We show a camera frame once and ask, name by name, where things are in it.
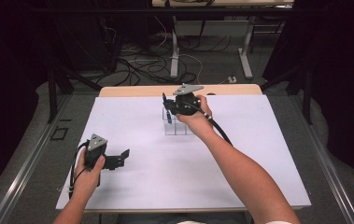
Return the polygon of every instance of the table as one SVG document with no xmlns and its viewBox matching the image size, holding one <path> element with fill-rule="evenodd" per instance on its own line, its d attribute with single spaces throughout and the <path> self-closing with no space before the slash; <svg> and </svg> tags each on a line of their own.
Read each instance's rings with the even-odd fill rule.
<svg viewBox="0 0 354 224">
<path fill-rule="evenodd" d="M 102 171 L 101 186 L 88 202 L 86 212 L 246 210 L 212 155 L 195 135 L 163 134 L 161 95 L 162 92 L 171 95 L 177 87 L 101 90 L 81 142 L 96 133 L 108 140 L 107 155 L 118 155 L 127 148 L 131 151 L 124 167 Z M 302 180 L 267 97 L 261 94 L 259 86 L 204 85 L 196 92 L 199 93 L 217 94 L 207 96 L 214 119 L 237 148 L 269 172 L 291 206 L 294 209 L 309 206 L 311 203 Z M 63 209 L 68 201 L 68 178 L 57 209 Z"/>
<path fill-rule="evenodd" d="M 165 7 L 166 0 L 152 0 L 154 7 Z M 207 2 L 183 3 L 170 0 L 170 7 L 205 7 Z M 293 0 L 214 0 L 212 7 L 259 7 L 259 6 L 280 6 L 290 5 Z M 248 79 L 253 79 L 250 70 L 247 52 L 250 38 L 253 34 L 255 17 L 249 17 L 247 21 L 206 21 L 205 29 L 200 34 L 202 21 L 178 21 L 174 17 L 175 31 L 173 31 L 173 56 L 171 62 L 170 77 L 177 77 L 177 64 L 179 48 L 177 47 L 177 37 L 181 35 L 234 35 L 244 36 L 243 48 L 238 49 L 244 75 Z"/>
</svg>

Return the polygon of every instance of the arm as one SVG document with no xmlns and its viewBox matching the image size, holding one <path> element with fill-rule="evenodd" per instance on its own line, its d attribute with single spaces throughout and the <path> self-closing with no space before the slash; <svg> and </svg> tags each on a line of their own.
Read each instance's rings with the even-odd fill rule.
<svg viewBox="0 0 354 224">
<path fill-rule="evenodd" d="M 206 98 L 198 95 L 202 109 L 211 114 Z M 252 214 L 255 223 L 287 221 L 299 223 L 273 178 L 253 159 L 218 136 L 205 116 L 177 115 L 208 147 L 237 197 Z"/>
<path fill-rule="evenodd" d="M 80 153 L 78 165 L 75 169 L 75 178 L 84 167 L 84 155 L 86 148 Z M 63 211 L 56 217 L 53 224 L 56 223 L 80 223 L 83 217 L 83 211 L 87 202 L 91 198 L 98 184 L 98 178 L 104 167 L 105 158 L 100 156 L 94 168 L 91 171 L 85 170 L 75 182 L 72 198 L 66 204 Z"/>
</svg>

